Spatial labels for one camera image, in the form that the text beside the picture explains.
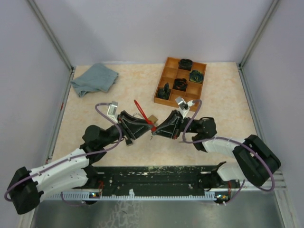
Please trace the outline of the red cable lock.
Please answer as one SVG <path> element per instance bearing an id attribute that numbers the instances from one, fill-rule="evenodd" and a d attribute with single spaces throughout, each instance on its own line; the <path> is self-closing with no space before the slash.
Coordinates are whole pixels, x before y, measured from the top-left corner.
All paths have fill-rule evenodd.
<path id="1" fill-rule="evenodd" d="M 134 100 L 135 106 L 137 107 L 138 111 L 140 112 L 140 114 L 143 116 L 144 120 L 147 122 L 147 124 L 149 124 L 151 126 L 151 132 L 155 132 L 156 131 L 156 126 L 154 125 L 154 123 L 149 120 L 149 118 L 147 117 L 147 115 L 145 114 L 145 112 L 143 111 L 143 109 L 141 108 L 141 106 L 139 105 L 139 103 Z"/>

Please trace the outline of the blue folded cloth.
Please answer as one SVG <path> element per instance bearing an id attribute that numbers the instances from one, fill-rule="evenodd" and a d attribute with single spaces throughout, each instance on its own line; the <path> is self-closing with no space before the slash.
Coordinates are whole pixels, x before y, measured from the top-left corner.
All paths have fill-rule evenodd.
<path id="1" fill-rule="evenodd" d="M 81 76 L 73 79 L 71 85 L 78 95 L 84 97 L 88 93 L 108 93 L 111 86 L 116 83 L 119 74 L 102 63 L 93 64 Z"/>

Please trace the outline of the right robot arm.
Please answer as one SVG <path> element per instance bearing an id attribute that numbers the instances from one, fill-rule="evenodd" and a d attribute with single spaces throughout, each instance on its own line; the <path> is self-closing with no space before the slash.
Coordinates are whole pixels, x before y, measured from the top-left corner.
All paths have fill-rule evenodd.
<path id="1" fill-rule="evenodd" d="M 281 167 L 278 157 L 254 134 L 241 140 L 217 136 L 212 117 L 195 120 L 183 117 L 174 110 L 152 134 L 171 139 L 181 136 L 183 142 L 193 144 L 198 151 L 216 152 L 234 158 L 235 162 L 220 165 L 212 176 L 212 182 L 218 188 L 236 179 L 248 180 L 260 188 Z"/>

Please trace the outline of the wooden compartment tray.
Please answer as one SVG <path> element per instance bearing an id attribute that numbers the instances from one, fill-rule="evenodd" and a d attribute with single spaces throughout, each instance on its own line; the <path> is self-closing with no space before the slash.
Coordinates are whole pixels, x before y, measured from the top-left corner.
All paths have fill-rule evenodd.
<path id="1" fill-rule="evenodd" d="M 158 82 L 153 101 L 177 107 L 175 99 L 185 101 L 201 98 L 207 65 L 190 59 L 168 57 Z"/>

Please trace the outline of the black cable lock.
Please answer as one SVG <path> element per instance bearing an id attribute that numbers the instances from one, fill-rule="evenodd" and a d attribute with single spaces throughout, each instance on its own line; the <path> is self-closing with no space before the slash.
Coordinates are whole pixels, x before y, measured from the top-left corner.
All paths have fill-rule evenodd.
<path id="1" fill-rule="evenodd" d="M 125 143 L 126 143 L 126 146 L 131 146 L 131 145 L 133 145 L 133 140 L 131 140 L 131 139 L 126 139 L 126 140 L 125 140 Z"/>

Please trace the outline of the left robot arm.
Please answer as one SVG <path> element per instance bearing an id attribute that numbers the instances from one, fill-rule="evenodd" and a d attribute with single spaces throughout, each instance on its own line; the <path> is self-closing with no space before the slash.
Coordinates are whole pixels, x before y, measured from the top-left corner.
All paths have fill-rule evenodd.
<path id="1" fill-rule="evenodd" d="M 17 169 L 4 195 L 12 202 L 17 214 L 26 214 L 35 209 L 47 197 L 72 188 L 98 185 L 92 164 L 100 161 L 109 150 L 118 146 L 123 138 L 136 140 L 154 126 L 122 111 L 115 119 L 102 115 L 112 123 L 108 129 L 90 125 L 83 135 L 84 143 L 65 157 L 49 164 L 28 170 Z"/>

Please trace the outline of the brass padlock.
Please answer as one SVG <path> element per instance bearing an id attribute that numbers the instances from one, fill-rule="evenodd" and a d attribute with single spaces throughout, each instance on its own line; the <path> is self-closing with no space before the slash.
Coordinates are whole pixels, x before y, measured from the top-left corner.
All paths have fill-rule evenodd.
<path id="1" fill-rule="evenodd" d="M 157 121 L 158 121 L 158 118 L 155 117 L 154 115 L 150 115 L 150 116 L 148 117 L 148 120 L 151 121 L 154 125 L 156 125 L 156 124 L 157 124 Z"/>

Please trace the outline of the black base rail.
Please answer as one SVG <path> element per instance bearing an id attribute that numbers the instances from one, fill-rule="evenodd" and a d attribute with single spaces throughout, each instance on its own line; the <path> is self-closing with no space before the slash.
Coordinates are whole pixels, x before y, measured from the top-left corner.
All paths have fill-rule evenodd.
<path id="1" fill-rule="evenodd" d="M 235 180 L 224 181 L 217 174 L 218 165 L 186 166 L 104 166 L 90 167 L 92 177 L 83 189 L 109 188 L 115 184 L 186 184 L 203 189 L 239 186 Z"/>

